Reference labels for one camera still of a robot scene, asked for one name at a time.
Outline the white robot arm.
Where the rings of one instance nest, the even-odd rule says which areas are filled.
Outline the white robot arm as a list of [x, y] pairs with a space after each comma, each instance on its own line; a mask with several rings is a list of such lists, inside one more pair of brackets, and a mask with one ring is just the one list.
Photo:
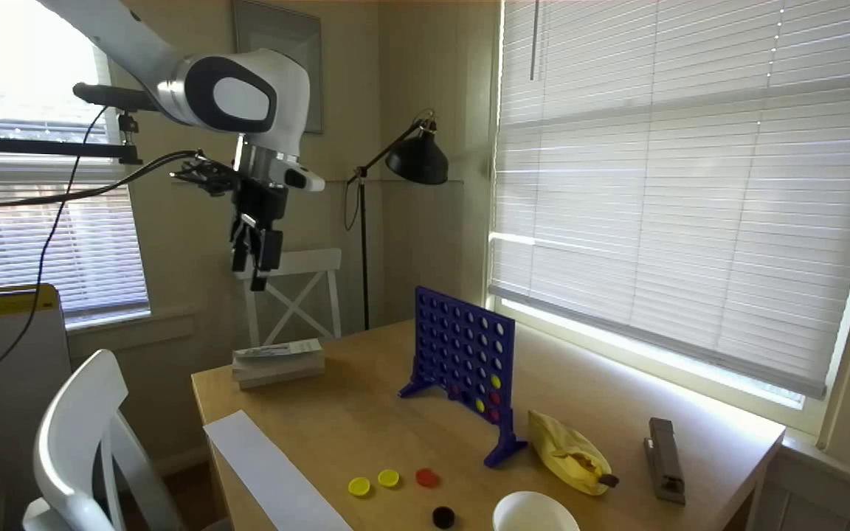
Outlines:
[[236, 163], [196, 156], [174, 171], [211, 194], [235, 194], [235, 268], [252, 290], [280, 265], [286, 193], [323, 193], [325, 181], [302, 166], [311, 116], [311, 73], [276, 50], [193, 57], [161, 38], [121, 0], [38, 0], [116, 60], [137, 88], [78, 83], [85, 103], [125, 113], [162, 113], [178, 123], [236, 132]]

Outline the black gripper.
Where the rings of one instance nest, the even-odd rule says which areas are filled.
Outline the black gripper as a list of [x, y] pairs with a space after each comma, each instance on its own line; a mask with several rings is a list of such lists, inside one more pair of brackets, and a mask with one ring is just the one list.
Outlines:
[[235, 193], [235, 231], [230, 231], [230, 268], [246, 271], [249, 262], [249, 231], [260, 231], [252, 247], [254, 271], [252, 271], [252, 290], [264, 291], [265, 277], [280, 262], [285, 232], [273, 231], [276, 222], [286, 212], [286, 190], [268, 190], [254, 181], [246, 181]]

